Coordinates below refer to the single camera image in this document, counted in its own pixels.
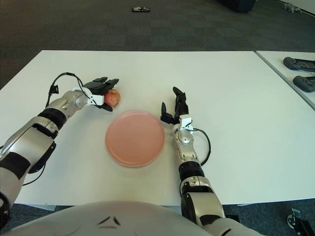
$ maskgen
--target black wire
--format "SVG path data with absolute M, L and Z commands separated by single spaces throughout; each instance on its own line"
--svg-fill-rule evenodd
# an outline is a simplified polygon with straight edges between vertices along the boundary
M 196 129 L 196 128 L 195 128 L 195 129 L 191 129 L 191 130 L 188 129 L 188 131 L 200 131 L 201 133 L 204 134 L 204 136 L 206 137 L 206 139 L 207 139 L 207 141 L 208 141 L 208 146 L 209 146 L 208 154 L 207 154 L 207 156 L 206 156 L 206 159 L 204 159 L 204 160 L 200 163 L 200 165 L 203 166 L 203 165 L 206 164 L 206 162 L 208 161 L 209 156 L 210 156 L 210 153 L 211 153 L 211 143 L 210 143 L 210 139 L 209 139 L 208 135 L 206 134 L 206 132 L 203 131 L 203 130 L 201 130 L 201 129 Z
M 69 73 L 69 72 L 61 73 L 59 76 L 57 76 L 57 78 L 54 79 L 54 81 L 52 82 L 52 84 L 50 85 L 50 87 L 55 86 L 55 82 L 57 81 L 57 79 L 59 79 L 61 76 L 64 76 L 64 75 L 69 75 L 69 76 L 75 77 L 75 78 L 77 79 L 77 82 L 78 82 L 78 84 L 79 84 L 79 87 L 80 87 L 82 93 L 89 99 L 89 96 L 88 96 L 88 95 L 83 91 L 83 89 L 82 89 L 82 86 L 83 86 L 82 81 L 80 80 L 79 77 L 77 77 L 77 76 L 76 76 L 75 74 L 73 74 L 73 73 Z M 46 103 L 46 106 L 45 106 L 45 107 L 48 107 L 51 95 L 52 95 L 52 93 L 50 93 L 50 90 L 49 90 L 48 99 L 47 99 L 47 103 Z
M 39 176 L 38 176 L 36 179 L 32 180 L 31 182 L 25 183 L 25 184 L 23 184 L 22 186 L 28 185 L 28 184 L 33 183 L 33 182 L 35 182 L 36 180 L 38 180 L 38 179 L 39 179 L 39 177 L 43 174 L 44 169 L 45 169 L 45 166 L 46 166 L 46 163 L 44 164 L 44 166 L 43 166 L 43 169 L 42 169 L 41 173 L 39 174 Z

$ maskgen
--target robotic hand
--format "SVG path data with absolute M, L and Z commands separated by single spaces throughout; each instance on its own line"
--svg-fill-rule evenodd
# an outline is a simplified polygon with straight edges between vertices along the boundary
M 175 116 L 173 118 L 167 113 L 166 106 L 162 103 L 160 119 L 174 124 L 173 147 L 181 179 L 182 216 L 214 236 L 261 235 L 232 219 L 225 218 L 223 207 L 209 180 L 205 177 L 193 148 L 192 134 L 196 130 L 192 127 L 186 95 L 176 87 L 173 87 L 173 91 L 176 95 Z
M 60 76 L 63 75 L 76 77 L 68 72 Z M 35 173 L 44 167 L 56 148 L 54 139 L 69 118 L 89 105 L 113 111 L 104 103 L 103 95 L 112 89 L 119 79 L 107 81 L 107 77 L 102 77 L 85 85 L 81 85 L 81 80 L 77 79 L 80 82 L 79 88 L 66 92 L 61 98 L 48 104 L 51 94 L 58 93 L 58 86 L 54 85 L 55 80 L 50 87 L 44 111 L 27 122 L 3 145 L 0 159 L 1 227 L 9 220 L 10 209 L 21 190 L 26 174 Z

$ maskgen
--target white table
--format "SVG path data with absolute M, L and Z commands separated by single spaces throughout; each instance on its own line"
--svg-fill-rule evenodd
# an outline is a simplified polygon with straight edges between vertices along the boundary
M 315 112 L 254 52 L 42 51 L 0 91 L 1 144 L 43 110 L 51 82 L 66 71 L 84 83 L 119 78 L 115 88 L 121 102 L 113 113 L 94 106 L 78 111 L 56 138 L 44 174 L 23 187 L 17 203 L 179 205 L 171 125 L 163 124 L 166 139 L 159 158 L 141 168 L 117 164 L 104 144 L 106 128 L 125 111 L 159 117 L 164 101 L 173 113 L 173 86 L 186 92 L 194 127 L 211 139 L 213 151 L 203 170 L 222 204 L 315 197 Z M 60 94 L 77 86 L 72 77 L 58 85 Z M 194 136 L 202 159 L 205 139 Z
M 303 92 L 293 83 L 293 79 L 298 75 L 309 77 L 315 76 L 315 74 L 290 70 L 283 64 L 283 59 L 286 57 L 315 60 L 315 53 L 273 51 L 257 51 L 256 53 L 315 110 L 315 92 Z

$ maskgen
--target red apple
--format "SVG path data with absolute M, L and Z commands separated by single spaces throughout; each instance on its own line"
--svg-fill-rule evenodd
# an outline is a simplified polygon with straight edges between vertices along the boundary
M 104 102 L 114 108 L 117 103 L 119 103 L 120 100 L 120 94 L 116 89 L 110 89 L 105 95 L 104 95 Z

